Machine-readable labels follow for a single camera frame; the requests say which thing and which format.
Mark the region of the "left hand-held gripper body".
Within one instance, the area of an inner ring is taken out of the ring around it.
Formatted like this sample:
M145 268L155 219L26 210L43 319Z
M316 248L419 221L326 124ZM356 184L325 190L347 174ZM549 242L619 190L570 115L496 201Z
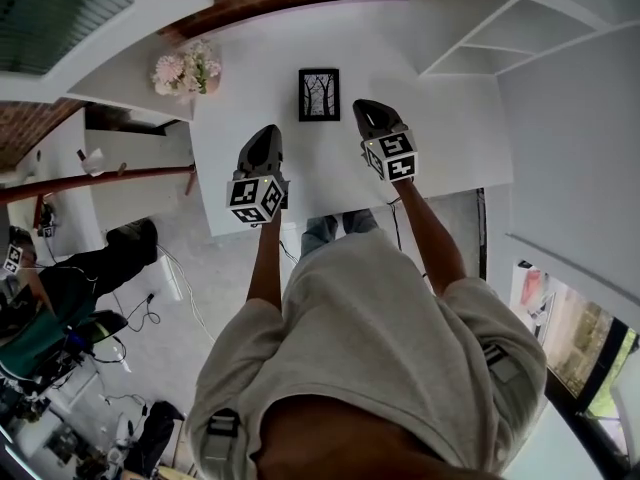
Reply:
M241 149L227 183L226 208L243 224L270 223L279 210L288 208L283 160L281 131L275 124L257 131Z

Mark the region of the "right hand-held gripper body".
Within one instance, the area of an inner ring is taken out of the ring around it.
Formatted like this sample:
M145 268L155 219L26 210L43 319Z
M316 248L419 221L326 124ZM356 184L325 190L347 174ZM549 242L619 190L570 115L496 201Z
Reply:
M418 151L413 132L398 112L383 103L357 99L352 105L363 157L383 181L413 179Z

